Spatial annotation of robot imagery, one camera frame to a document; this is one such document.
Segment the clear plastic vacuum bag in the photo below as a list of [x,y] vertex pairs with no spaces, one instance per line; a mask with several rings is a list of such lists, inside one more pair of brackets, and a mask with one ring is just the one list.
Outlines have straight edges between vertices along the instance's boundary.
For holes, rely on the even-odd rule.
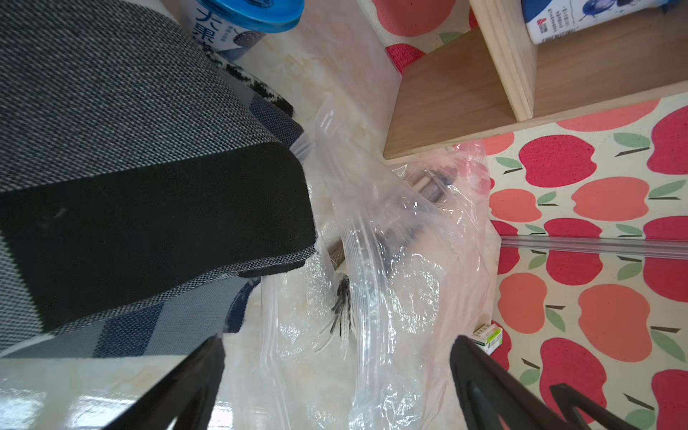
[[485,149],[390,167],[331,102],[294,150],[315,253],[265,278],[260,369],[270,429],[462,429],[450,369],[493,312],[500,240]]

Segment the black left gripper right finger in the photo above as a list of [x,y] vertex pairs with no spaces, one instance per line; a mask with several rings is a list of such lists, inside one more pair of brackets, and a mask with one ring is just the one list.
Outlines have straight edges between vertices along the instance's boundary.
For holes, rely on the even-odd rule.
[[564,383],[550,387],[556,414],[464,335],[451,350],[453,381],[469,429],[587,429],[583,414],[607,429],[634,428]]

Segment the black white checked scarf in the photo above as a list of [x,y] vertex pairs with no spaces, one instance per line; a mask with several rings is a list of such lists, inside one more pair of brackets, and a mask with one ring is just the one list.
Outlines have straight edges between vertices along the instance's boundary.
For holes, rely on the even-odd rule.
[[166,14],[1,5],[1,351],[315,252],[295,154]]

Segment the dark plaid grey scarf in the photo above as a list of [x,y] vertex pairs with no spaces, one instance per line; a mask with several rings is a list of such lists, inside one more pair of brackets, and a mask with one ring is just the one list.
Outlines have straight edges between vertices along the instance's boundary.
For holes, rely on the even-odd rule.
[[1,351],[184,355],[237,331],[255,280],[313,254],[303,134],[250,93],[195,114],[3,91]]

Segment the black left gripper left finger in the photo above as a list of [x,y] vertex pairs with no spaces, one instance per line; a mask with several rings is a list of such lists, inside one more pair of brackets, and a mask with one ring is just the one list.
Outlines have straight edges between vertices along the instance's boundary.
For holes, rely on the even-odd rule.
[[225,368],[219,334],[208,338],[106,428],[206,429]]

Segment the houndstooth black white scarf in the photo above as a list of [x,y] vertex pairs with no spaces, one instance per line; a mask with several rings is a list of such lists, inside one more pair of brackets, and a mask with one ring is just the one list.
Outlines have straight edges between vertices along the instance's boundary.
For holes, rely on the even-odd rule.
[[213,63],[215,63],[220,69],[228,72],[231,76],[243,82],[248,88],[259,94],[266,101],[272,103],[276,108],[283,111],[290,118],[293,118],[295,109],[294,107],[281,96],[277,91],[272,89],[271,86],[256,78],[251,73],[248,73],[241,66],[230,62],[229,60],[222,57],[219,53],[208,52],[206,54]]

